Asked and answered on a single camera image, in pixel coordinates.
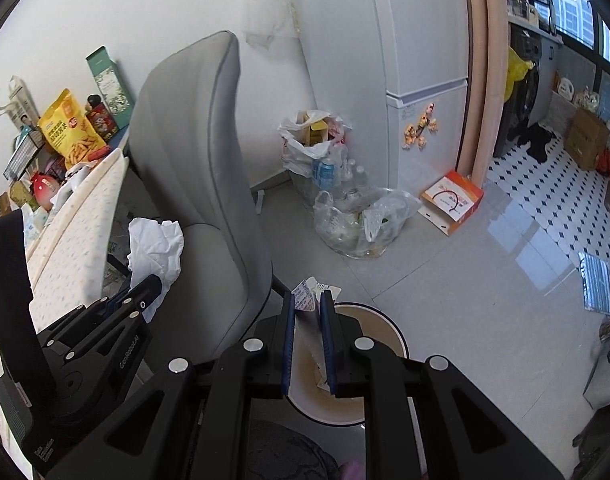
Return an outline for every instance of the gray office chair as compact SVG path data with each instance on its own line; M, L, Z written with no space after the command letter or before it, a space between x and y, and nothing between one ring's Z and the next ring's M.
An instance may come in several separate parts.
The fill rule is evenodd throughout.
M218 32L165 59L143 85L129 151L162 219L184 235L181 273L150 323L145 361L216 358L254 322L272 287L236 136L238 40Z

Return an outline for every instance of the crumpled tissue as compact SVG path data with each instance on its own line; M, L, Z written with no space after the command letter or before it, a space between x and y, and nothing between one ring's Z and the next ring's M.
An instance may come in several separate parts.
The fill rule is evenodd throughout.
M131 270L131 287L150 274L158 276L163 285L160 296L143 311L143 318L149 323L181 273L184 238L178 222L169 220L159 224L148 218L134 218L129 231L131 253L127 260Z

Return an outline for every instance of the black cloth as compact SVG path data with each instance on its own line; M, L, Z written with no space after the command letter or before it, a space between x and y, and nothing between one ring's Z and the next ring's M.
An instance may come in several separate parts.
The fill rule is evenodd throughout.
M518 130L518 142L519 146L530 142L530 146L527 150L527 154L536 160L537 163L542 164L547 161L547 152L545 146L556 136L548 132L546 129L541 127L538 123L532 124L529 128L527 127L527 121L523 121L517 127Z
M338 464L306 436L266 420L250 423L246 480L340 480Z

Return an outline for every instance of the snack bag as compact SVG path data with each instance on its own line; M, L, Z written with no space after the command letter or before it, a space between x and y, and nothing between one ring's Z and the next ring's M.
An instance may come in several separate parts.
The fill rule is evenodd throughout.
M90 153L105 146L85 117L85 111L66 88L38 120L38 126L50 146L65 157L67 169L88 161Z

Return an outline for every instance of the countertop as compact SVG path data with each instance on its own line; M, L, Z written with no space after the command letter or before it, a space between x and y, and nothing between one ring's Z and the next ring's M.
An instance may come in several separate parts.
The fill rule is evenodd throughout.
M518 25L519 27L522 27L525 30L528 30L530 32L535 32L536 34L540 34L544 38L547 38L548 40L553 41L554 43L563 44L563 38L561 38L560 36L553 36L552 34L549 34L548 32L545 32L544 30L541 30L538 27L534 27L527 20L524 20L524 19L519 18L518 16L514 16L512 14L508 14L507 19L509 20L510 23L513 23L514 25Z

